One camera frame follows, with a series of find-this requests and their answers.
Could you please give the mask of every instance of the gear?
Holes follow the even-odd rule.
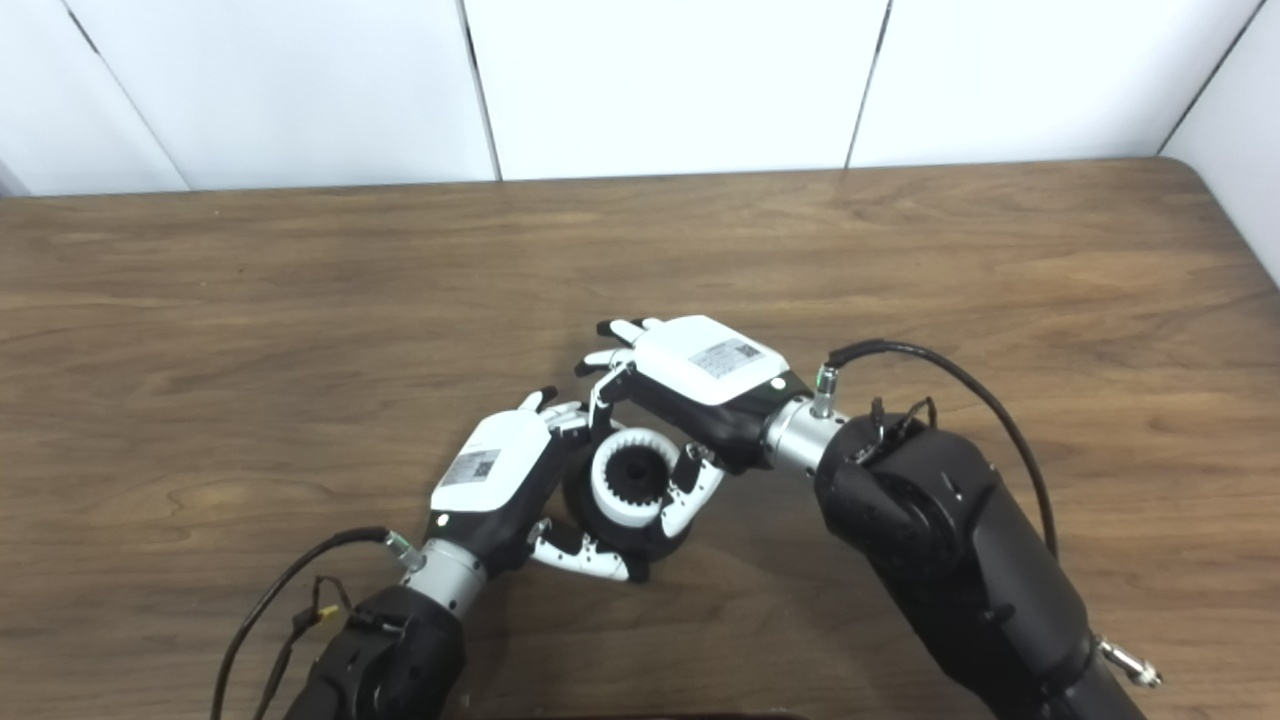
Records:
[[[680,448],[660,433],[620,429],[571,462],[563,486],[568,510],[584,530],[625,556],[666,557],[689,536],[685,528],[668,538],[658,521],[678,459]]]
[[[666,459],[652,447],[622,447],[604,461],[604,487],[628,505],[658,502],[669,479]]]

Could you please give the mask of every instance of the wood grain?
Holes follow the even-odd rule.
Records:
[[[1165,671],[1148,715],[1280,716],[1280,297],[1167,160],[0,201],[0,715],[205,716],[301,550],[419,534],[475,421],[582,395],[598,319],[691,313],[801,372],[865,337],[951,354],[1038,450],[1094,625]],[[937,372],[842,386],[847,411],[932,393],[1029,501]],[[320,568],[370,592],[397,578],[370,552]],[[251,638],[228,717],[303,594]],[[530,568],[467,625],[453,717],[987,716],[765,474],[652,584]]]

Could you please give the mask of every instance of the label sticker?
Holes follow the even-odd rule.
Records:
[[[483,483],[493,470],[493,464],[498,460],[500,450],[477,450],[458,455],[453,459],[440,486],[461,486],[465,483]]]
[[[742,365],[749,365],[764,357],[764,352],[749,342],[733,337],[703,350],[689,359],[717,380]]]

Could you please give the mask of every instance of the metal connector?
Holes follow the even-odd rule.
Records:
[[[813,405],[809,414],[819,420],[831,418],[836,405],[836,382],[840,379],[840,370],[831,365],[818,369],[818,380],[814,387]]]
[[[1096,639],[1098,642],[1098,651],[1102,652],[1102,657],[1106,657],[1107,662],[1111,662],[1116,667],[1124,670],[1124,674],[1129,678],[1130,683],[1143,688],[1158,688],[1160,683],[1164,682],[1164,678],[1160,675],[1160,671],[1156,670],[1156,666],[1147,660],[1143,660],[1125,648],[1108,642],[1102,635],[1098,635]]]
[[[387,544],[387,550],[390,550],[396,560],[410,573],[417,573],[426,565],[426,556],[396,530],[388,533],[387,539],[383,542]]]

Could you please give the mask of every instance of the wire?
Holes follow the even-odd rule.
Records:
[[[1044,546],[1048,548],[1050,555],[1057,557],[1057,525],[1053,523],[1053,503],[1048,497],[1048,487],[1044,484],[1044,475],[1041,473],[1039,462],[1036,461],[1036,455],[1032,452],[1030,445],[1027,443],[1027,438],[1023,437],[1023,432],[1018,429],[1018,423],[1014,421],[1012,415],[1005,406],[1000,404],[1000,400],[977,378],[970,375],[945,355],[934,352],[928,347],[920,347],[919,345],[911,345],[909,342],[899,342],[892,340],[864,340],[861,342],[855,342],[850,346],[841,347],[840,350],[832,350],[827,357],[827,366],[840,369],[846,364],[868,355],[877,355],[881,352],[901,352],[904,355],[911,355],[919,357],[920,360],[927,360],[938,368],[942,368],[952,378],[960,380],[960,384],[969,388],[970,392],[978,396],[979,400],[991,407],[991,411],[996,414],[1000,424],[1005,427],[1005,432],[1009,433],[1009,439],[1014,442],[1014,447],[1018,448],[1018,455],[1021,456],[1023,464],[1027,465],[1027,474],[1030,475],[1032,488],[1036,491],[1036,503],[1039,506],[1041,514],[1041,528],[1044,533]]]
[[[329,539],[321,542],[320,544],[312,547],[311,550],[302,553],[301,557],[293,561],[292,565],[285,568],[284,573],[275,579],[274,583],[262,597],[257,600],[248,615],[244,616],[244,621],[241,623],[236,634],[232,635],[230,644],[227,646],[227,653],[223,655],[223,664],[218,669],[218,679],[214,682],[214,700],[212,706],[209,711],[209,720],[220,720],[223,716],[223,701],[227,698],[227,682],[232,674],[232,665],[236,662],[236,653],[239,652],[239,647],[244,643],[244,638],[248,637],[248,632],[253,629],[259,618],[266,611],[275,596],[280,594],[284,585],[289,584],[289,580],[294,578],[303,568],[311,564],[316,557],[320,557],[325,552],[335,547],[342,547],[344,544],[352,544],[357,542],[375,542],[381,543],[387,539],[390,530],[387,528],[353,528],[351,530],[343,530],[334,534]]]
[[[320,585],[324,583],[330,583],[338,591],[338,600],[342,603],[332,605],[329,607],[320,607]],[[284,679],[284,673],[289,669],[289,659],[293,657],[293,643],[302,639],[302,635],[307,634],[307,630],[315,628],[321,620],[338,612],[339,610],[346,610],[347,615],[351,615],[351,597],[347,594],[347,588],[343,587],[342,580],[338,578],[332,578],[329,575],[316,575],[315,582],[311,584],[311,605],[306,610],[298,612],[293,616],[293,630],[289,632],[289,637],[284,639],[280,646],[280,652],[275,656],[275,665],[271,666],[271,674],[266,678],[266,685],[262,688],[262,697],[257,701],[257,710],[253,712],[253,720],[262,720],[266,716],[268,707],[271,706],[271,700],[275,698],[275,692],[280,689],[280,680]]]

